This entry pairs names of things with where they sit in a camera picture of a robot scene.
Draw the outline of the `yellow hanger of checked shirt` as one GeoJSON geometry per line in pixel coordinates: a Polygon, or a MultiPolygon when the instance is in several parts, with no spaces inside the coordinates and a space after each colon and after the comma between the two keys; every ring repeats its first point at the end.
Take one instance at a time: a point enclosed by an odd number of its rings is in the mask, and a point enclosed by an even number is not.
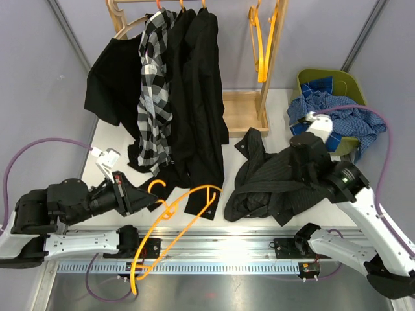
{"type": "Polygon", "coordinates": [[[262,40],[262,34],[261,34],[261,26],[259,22],[260,5],[261,5],[261,0],[258,0],[257,4],[251,6],[248,11],[248,20],[250,23],[250,35],[251,35],[252,50],[253,50],[253,56],[254,56],[254,65],[255,65],[255,70],[257,71],[257,74],[258,74],[257,80],[259,82],[262,79],[261,77],[263,74],[263,64],[264,64],[263,40],[262,40]]]}

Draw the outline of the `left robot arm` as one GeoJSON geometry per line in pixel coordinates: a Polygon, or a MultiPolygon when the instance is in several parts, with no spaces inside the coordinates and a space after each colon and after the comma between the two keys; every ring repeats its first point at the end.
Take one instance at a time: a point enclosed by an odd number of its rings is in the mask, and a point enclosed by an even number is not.
{"type": "Polygon", "coordinates": [[[35,268],[50,260],[96,253],[109,259],[135,257],[141,239],[132,225],[83,235],[61,235],[58,226],[70,227],[109,211],[127,217],[157,200],[156,195],[133,186],[120,171],[96,187],[71,178],[32,190],[19,199],[1,235],[1,267],[35,268]]]}

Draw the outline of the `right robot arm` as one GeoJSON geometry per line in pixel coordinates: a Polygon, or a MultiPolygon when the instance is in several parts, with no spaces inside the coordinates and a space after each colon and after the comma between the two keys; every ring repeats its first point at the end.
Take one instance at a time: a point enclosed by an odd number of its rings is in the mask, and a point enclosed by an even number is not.
{"type": "Polygon", "coordinates": [[[311,132],[292,137],[290,150],[295,177],[346,213],[371,243],[363,247],[308,223],[294,236],[297,254],[335,259],[365,276],[386,298],[413,296],[414,243],[376,204],[362,172],[349,161],[332,161],[323,140],[311,132]]]}

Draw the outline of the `dark blue plaid shirt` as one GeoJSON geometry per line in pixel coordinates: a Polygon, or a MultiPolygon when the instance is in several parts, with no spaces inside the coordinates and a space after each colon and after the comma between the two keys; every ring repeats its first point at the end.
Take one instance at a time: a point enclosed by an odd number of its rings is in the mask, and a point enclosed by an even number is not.
{"type": "Polygon", "coordinates": [[[300,94],[292,100],[287,110],[290,131],[293,135],[308,129],[306,115],[324,109],[342,105],[343,97],[333,94],[334,80],[332,76],[319,78],[300,84],[300,94]]]}

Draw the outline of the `light blue checked shirt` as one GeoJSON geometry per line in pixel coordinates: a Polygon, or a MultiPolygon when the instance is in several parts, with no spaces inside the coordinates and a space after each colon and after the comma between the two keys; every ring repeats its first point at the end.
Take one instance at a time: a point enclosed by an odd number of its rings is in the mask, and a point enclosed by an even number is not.
{"type": "MultiPolygon", "coordinates": [[[[356,102],[346,96],[342,96],[340,106],[355,105],[356,102]]],[[[387,130],[386,123],[376,114],[365,109],[340,109],[329,112],[333,121],[333,133],[342,137],[353,137],[359,141],[359,147],[355,153],[354,162],[358,162],[363,153],[375,142],[378,135],[387,130]]]]}

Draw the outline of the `yellow hanger of blue shirt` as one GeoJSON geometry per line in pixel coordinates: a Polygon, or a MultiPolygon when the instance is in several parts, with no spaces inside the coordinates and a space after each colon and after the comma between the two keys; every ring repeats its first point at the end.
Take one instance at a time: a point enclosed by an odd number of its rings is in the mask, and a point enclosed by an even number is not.
{"type": "Polygon", "coordinates": [[[271,48],[272,48],[272,38],[274,36],[276,25],[277,25],[278,6],[279,6],[279,1],[276,1],[276,5],[274,7],[272,17],[270,17],[268,20],[270,22],[270,30],[268,33],[267,48],[266,48],[266,53],[264,57],[262,82],[266,82],[268,78],[268,70],[270,66],[270,56],[271,56],[271,48]]]}

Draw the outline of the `dark pinstripe shirt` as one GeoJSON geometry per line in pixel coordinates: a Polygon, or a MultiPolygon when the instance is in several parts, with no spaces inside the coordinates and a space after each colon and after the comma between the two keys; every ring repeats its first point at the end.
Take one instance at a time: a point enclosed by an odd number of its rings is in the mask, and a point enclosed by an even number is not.
{"type": "Polygon", "coordinates": [[[294,180],[289,148],[265,151],[259,130],[250,128],[235,147],[246,162],[235,177],[235,189],[224,208],[225,220],[272,217],[284,226],[324,199],[321,192],[294,180]]]}

